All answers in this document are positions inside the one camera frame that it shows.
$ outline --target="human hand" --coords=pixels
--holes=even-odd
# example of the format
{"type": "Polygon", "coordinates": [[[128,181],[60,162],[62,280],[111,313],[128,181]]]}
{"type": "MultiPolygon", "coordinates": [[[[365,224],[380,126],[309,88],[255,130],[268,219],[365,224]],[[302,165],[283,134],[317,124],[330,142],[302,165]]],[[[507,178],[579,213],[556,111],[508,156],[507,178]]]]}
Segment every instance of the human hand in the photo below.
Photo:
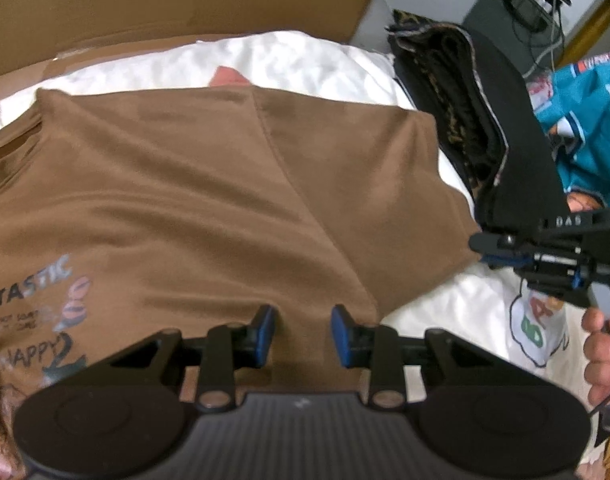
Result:
{"type": "Polygon", "coordinates": [[[610,334],[601,332],[604,323],[605,316],[597,308],[588,308],[582,316],[582,328],[590,333],[583,351],[590,361],[584,377],[592,386],[588,395],[592,406],[610,394],[610,334]]]}

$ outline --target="white fabric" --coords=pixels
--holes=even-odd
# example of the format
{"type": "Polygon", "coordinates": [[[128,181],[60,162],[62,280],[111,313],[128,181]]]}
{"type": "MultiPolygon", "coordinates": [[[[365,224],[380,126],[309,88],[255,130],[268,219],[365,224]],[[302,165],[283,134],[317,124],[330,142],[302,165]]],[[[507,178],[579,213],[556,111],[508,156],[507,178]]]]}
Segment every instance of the white fabric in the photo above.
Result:
{"type": "MultiPolygon", "coordinates": [[[[238,70],[254,85],[283,89],[330,100],[394,105],[414,109],[394,80],[390,60],[381,54],[316,40],[300,32],[271,32],[213,43],[195,43],[156,54],[115,60],[57,77],[0,101],[0,128],[24,113],[38,87],[70,94],[101,94],[159,88],[207,86],[217,67],[238,70]]],[[[441,178],[473,202],[447,157],[438,160],[441,178]]],[[[566,306],[570,344],[536,369],[509,330],[509,305],[519,280],[510,270],[492,271],[475,264],[433,292],[402,306],[385,323],[402,335],[422,336],[429,327],[442,327],[482,348],[544,376],[584,402],[588,386],[582,378],[584,334],[581,312],[566,306]]],[[[417,370],[407,371],[411,399],[422,399],[417,370]]]]}

